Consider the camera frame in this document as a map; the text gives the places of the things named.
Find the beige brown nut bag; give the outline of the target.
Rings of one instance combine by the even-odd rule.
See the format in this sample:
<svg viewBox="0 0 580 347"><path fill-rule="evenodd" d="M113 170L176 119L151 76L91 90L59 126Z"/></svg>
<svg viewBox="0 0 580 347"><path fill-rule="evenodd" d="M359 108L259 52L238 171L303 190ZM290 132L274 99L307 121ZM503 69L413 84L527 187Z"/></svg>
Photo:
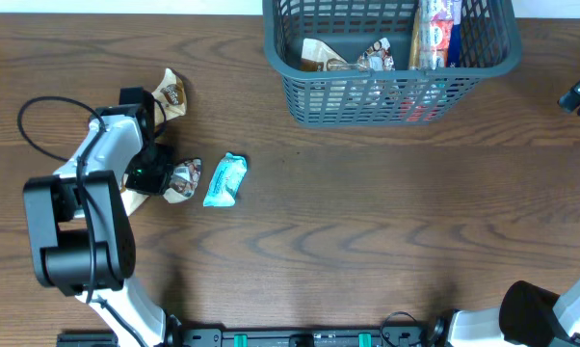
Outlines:
<svg viewBox="0 0 580 347"><path fill-rule="evenodd" d="M201 175L202 164L199 158L187 159L176 165L171 174L169 185L163 191L163 198L168 203L181 203L190 199L197 187ZM127 188L128 174L121 181L120 196L125 212L128 216L134 213L149 197L150 193L138 193Z"/></svg>

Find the tissue pack multipack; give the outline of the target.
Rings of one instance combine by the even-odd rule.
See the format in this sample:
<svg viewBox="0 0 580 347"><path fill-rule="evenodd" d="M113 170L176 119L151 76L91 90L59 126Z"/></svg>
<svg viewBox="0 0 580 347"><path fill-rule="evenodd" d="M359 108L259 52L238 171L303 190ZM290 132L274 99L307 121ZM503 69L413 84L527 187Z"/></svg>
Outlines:
<svg viewBox="0 0 580 347"><path fill-rule="evenodd" d="M461 0L420 0L419 9L419 68L460 67Z"/></svg>

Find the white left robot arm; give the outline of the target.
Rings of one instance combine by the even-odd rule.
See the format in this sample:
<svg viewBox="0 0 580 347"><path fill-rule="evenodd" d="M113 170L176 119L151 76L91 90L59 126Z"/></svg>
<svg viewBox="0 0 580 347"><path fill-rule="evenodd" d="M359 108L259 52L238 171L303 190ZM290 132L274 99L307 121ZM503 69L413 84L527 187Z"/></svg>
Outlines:
<svg viewBox="0 0 580 347"><path fill-rule="evenodd" d="M34 273L93 308L120 346L180 346L179 321L134 276L135 239L119 186L134 160L155 156L154 108L131 103L92 111L73 156L23 187Z"/></svg>

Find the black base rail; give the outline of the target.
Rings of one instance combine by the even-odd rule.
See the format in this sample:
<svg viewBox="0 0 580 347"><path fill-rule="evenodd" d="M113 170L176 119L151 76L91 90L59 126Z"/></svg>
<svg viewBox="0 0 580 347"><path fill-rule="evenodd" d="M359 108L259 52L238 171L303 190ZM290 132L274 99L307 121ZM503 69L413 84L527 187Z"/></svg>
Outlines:
<svg viewBox="0 0 580 347"><path fill-rule="evenodd" d="M428 333L421 326L315 331L187 330L182 347L383 347L426 346Z"/></svg>

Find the orange capped snack tube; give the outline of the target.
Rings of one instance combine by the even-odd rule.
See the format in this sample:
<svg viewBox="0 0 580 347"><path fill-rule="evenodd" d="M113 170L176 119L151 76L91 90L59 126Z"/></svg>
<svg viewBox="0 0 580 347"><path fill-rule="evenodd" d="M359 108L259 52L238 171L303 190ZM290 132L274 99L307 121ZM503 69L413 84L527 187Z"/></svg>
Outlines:
<svg viewBox="0 0 580 347"><path fill-rule="evenodd" d="M420 28L421 10L417 8L414 14L409 51L409 70L418 70L420 68ZM435 108L431 106L434 98L427 90L426 82L426 79L418 79L409 87L408 95L404 97L401 103L401 110L409 113L406 121L433 121L435 119Z"/></svg>

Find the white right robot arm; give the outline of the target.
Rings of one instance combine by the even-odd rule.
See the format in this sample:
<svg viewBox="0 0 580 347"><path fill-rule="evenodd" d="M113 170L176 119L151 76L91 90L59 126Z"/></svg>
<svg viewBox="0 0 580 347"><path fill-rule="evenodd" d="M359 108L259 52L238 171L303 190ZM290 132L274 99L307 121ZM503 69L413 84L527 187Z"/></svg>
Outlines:
<svg viewBox="0 0 580 347"><path fill-rule="evenodd" d="M519 280L500 306L458 310L435 338L441 346L580 347L580 279L563 294Z"/></svg>

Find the teal wet wipes pack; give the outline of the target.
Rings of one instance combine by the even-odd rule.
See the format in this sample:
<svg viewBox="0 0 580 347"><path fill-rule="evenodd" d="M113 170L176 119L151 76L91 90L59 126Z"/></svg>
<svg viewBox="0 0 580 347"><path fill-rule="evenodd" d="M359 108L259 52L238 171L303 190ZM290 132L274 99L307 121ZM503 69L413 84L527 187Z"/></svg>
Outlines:
<svg viewBox="0 0 580 347"><path fill-rule="evenodd" d="M231 207L248 171L245 157L228 152L218 164L203 201L204 207Z"/></svg>

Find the grey plastic basket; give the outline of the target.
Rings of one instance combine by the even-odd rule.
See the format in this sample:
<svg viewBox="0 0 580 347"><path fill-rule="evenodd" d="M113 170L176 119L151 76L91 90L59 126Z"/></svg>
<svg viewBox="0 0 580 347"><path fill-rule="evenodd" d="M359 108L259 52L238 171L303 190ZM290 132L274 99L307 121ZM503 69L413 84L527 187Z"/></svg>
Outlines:
<svg viewBox="0 0 580 347"><path fill-rule="evenodd" d="M426 124L401 110L416 80L427 80L438 120L521 58L506 0L461 1L461 66L418 70L409 70L409 51L419 1L273 0L262 8L265 55L289 113L305 126Z"/></svg>

